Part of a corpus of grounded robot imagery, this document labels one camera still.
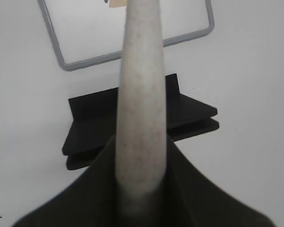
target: black foam block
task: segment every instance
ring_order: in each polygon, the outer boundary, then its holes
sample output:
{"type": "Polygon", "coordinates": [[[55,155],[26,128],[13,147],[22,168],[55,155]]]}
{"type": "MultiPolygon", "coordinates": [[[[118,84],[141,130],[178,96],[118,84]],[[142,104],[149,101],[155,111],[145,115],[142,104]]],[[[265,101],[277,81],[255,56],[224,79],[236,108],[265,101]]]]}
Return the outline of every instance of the black foam block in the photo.
{"type": "MultiPolygon", "coordinates": [[[[118,88],[69,99],[74,121],[62,152],[67,168],[88,166],[116,131],[118,88]]],[[[179,91],[176,74],[166,76],[167,133],[178,141],[219,128],[217,109],[179,91]]]]}

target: dark fabric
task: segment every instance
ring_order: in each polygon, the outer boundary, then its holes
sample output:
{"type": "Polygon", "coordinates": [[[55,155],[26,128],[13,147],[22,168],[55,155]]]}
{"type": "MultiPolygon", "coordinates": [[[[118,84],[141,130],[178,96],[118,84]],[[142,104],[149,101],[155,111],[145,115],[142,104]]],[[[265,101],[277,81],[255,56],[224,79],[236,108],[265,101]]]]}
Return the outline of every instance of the dark fabric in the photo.
{"type": "MultiPolygon", "coordinates": [[[[203,176],[168,139],[162,227],[274,227],[203,176]]],[[[115,227],[115,138],[86,172],[14,227],[115,227]]]]}

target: white surface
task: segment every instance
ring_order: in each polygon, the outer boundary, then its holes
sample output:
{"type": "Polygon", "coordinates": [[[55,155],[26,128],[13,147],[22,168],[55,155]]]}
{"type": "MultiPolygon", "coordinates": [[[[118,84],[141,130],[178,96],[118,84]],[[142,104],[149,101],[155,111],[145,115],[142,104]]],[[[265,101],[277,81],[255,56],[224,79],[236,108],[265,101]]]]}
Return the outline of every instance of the white surface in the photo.
{"type": "MultiPolygon", "coordinates": [[[[103,0],[45,0],[67,64],[122,49],[126,7],[103,0]]],[[[205,0],[161,0],[163,37],[209,26],[205,0]]]]}
{"type": "MultiPolygon", "coordinates": [[[[213,10],[213,33],[165,48],[165,61],[181,92],[218,108],[221,128],[177,144],[218,186],[284,227],[284,0],[219,0],[213,10]]],[[[37,2],[0,0],[0,227],[80,175],[61,155],[67,99],[117,86],[119,69],[114,61],[63,71],[37,2]]]]}

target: tape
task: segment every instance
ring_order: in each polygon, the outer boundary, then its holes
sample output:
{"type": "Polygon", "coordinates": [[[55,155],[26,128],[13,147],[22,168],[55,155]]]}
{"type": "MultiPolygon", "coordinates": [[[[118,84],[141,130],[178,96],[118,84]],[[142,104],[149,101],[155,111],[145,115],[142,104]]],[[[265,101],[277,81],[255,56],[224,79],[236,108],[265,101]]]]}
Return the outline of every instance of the tape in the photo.
{"type": "Polygon", "coordinates": [[[123,7],[126,5],[127,5],[127,0],[110,0],[109,1],[110,8],[123,7]]]}

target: white pole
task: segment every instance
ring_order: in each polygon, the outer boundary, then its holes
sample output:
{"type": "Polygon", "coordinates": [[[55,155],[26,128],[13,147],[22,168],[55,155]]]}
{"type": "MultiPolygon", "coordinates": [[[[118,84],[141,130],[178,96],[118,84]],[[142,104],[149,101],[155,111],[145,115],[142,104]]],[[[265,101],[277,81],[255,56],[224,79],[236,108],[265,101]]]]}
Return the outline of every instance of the white pole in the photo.
{"type": "Polygon", "coordinates": [[[128,0],[118,98],[116,179],[125,225],[155,223],[166,170],[166,99],[159,0],[128,0]]]}

